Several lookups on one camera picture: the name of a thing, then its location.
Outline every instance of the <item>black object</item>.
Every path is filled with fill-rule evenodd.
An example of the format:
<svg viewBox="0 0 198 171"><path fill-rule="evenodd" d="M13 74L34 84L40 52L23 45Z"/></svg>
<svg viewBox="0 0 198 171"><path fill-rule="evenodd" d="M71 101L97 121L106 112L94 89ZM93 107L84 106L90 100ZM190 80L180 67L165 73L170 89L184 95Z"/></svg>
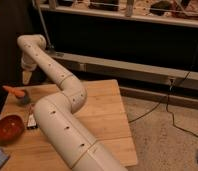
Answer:
<svg viewBox="0 0 198 171"><path fill-rule="evenodd" d="M70 7L74 3L74 0L58 0L59 5Z"/></svg>
<svg viewBox="0 0 198 171"><path fill-rule="evenodd" d="M190 0L182 0L182 1L181 1L181 5L182 5L184 8L186 8L186 7L188 6L189 2L190 2Z"/></svg>
<svg viewBox="0 0 198 171"><path fill-rule="evenodd" d="M90 9L118 11L119 0L90 0Z"/></svg>
<svg viewBox="0 0 198 171"><path fill-rule="evenodd" d="M163 15L166 11L172 8L172 4L168 1L160 1L150 6L150 12L156 15Z"/></svg>
<svg viewBox="0 0 198 171"><path fill-rule="evenodd" d="M30 103L30 96L27 90L22 90L25 92L25 96L24 97L16 97L19 100L19 105L27 105L28 103Z"/></svg>
<svg viewBox="0 0 198 171"><path fill-rule="evenodd" d="M0 1L0 113L7 97L2 85L22 85L22 54L16 41L19 35L35 33L29 16L32 8L31 0Z"/></svg>
<svg viewBox="0 0 198 171"><path fill-rule="evenodd" d="M194 27L51 11L43 15L55 50L64 53L189 70L198 43ZM198 72L198 55L192 71Z"/></svg>

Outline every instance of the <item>power outlet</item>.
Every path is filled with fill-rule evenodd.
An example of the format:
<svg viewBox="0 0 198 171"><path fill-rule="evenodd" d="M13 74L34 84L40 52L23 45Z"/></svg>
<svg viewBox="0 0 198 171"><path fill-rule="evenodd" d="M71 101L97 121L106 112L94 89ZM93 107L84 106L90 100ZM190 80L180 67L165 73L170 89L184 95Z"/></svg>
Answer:
<svg viewBox="0 0 198 171"><path fill-rule="evenodd" d="M167 85L175 85L176 79L176 77L168 76L166 81Z"/></svg>
<svg viewBox="0 0 198 171"><path fill-rule="evenodd" d="M79 70L86 72L86 64L85 63L79 63Z"/></svg>

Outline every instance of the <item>wooden table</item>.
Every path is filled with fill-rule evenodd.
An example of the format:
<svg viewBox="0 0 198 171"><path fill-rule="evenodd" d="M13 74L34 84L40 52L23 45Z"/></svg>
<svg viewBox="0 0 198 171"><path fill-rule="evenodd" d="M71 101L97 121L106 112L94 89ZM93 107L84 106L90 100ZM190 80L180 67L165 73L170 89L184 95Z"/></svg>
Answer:
<svg viewBox="0 0 198 171"><path fill-rule="evenodd" d="M124 165L137 164L133 138L116 80L84 82L88 98L85 106L75 116L101 141ZM29 86L32 102L59 91L56 85ZM30 105L19 106L9 94L0 118L17 114L27 123ZM14 143L2 146L10 154L3 171L69 171L40 129L25 130Z"/></svg>

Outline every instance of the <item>wire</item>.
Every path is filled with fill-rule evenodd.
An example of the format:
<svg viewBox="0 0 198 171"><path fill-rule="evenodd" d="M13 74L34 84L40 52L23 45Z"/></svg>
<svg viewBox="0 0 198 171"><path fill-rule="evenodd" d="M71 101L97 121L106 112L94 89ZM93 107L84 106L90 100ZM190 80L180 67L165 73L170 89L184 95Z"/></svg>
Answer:
<svg viewBox="0 0 198 171"><path fill-rule="evenodd" d="M181 130L183 132L186 132L186 133L198 138L198 134L196 134L196 133L194 133L192 131L186 130L186 129L182 128L182 127L179 127L179 126L177 126L175 124L175 114L172 111L169 110L169 101L170 101L170 95L167 96L166 111L172 115L172 125L175 128L177 128L177 129L179 129L179 130Z"/></svg>
<svg viewBox="0 0 198 171"><path fill-rule="evenodd" d="M141 116L139 116L139 117L137 117L137 118L135 118L135 119L133 119L133 120L130 120L128 123L135 122L135 121L137 121L137 120L139 120L139 119L141 119L141 118L143 118L143 117L149 115L150 113L152 113L155 109L158 108L158 106L162 103L162 101L163 101L166 97L167 97L167 96L161 97L161 99L159 100L159 102L158 102L153 108L151 108L149 111L147 111L147 112L144 113L143 115L141 115Z"/></svg>
<svg viewBox="0 0 198 171"><path fill-rule="evenodd" d="M195 62L196 62L196 59L197 59L197 55L198 55L198 43L197 43L197 46L196 46L196 49L195 49L195 52L194 52L194 55L193 55L193 58L192 58L192 64L191 64L191 66L190 66L189 71L188 71L187 74L185 75L185 77L184 77L183 79L181 79L181 81L178 82L177 84L174 84L174 82L171 80L171 82L170 82L170 87L169 87L169 90L168 90L167 95L163 96L163 97L160 99L160 101L159 101L153 108L151 108L148 112L144 113L143 115L141 115L141 116L139 116L139 117L137 117L137 118L135 118L135 119L133 119L133 120L130 120L128 123L136 122L137 120L139 120L139 119L141 119L141 118L143 118L143 117L149 115L149 114L152 113L155 109L157 109L158 106L162 103L162 101L167 97L166 111L172 115L172 122L173 122L172 124L173 124L173 126L174 126L175 128L177 128L177 129L181 130L181 131L184 131L184 132L186 132L186 133L188 133L188 134L190 134L190 135L192 135L192 136L198 138L198 134L195 134L195 133L193 133L193 132L191 132L191 131L189 131L189 130L186 130L186 129L182 128L182 127L177 126L177 125L175 124L175 114L174 114L172 111L169 110L170 94L171 94L173 88L174 88L174 87L179 87L179 86L187 79L187 77L189 76L189 74L192 72L193 67L195 66Z"/></svg>

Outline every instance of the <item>orange object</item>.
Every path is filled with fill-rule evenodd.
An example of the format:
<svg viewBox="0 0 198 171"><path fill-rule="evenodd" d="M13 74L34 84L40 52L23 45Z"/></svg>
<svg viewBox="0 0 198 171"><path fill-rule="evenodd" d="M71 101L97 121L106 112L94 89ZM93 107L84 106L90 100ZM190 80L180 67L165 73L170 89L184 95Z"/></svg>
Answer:
<svg viewBox="0 0 198 171"><path fill-rule="evenodd" d="M22 119L17 115L9 115L0 120L0 142L10 142L24 131Z"/></svg>
<svg viewBox="0 0 198 171"><path fill-rule="evenodd" d="M7 86L7 85L4 85L2 86L8 93L12 93L14 94L16 97L18 98L23 98L25 96L25 92L22 91L22 90L19 90L15 87L11 87L11 86Z"/></svg>

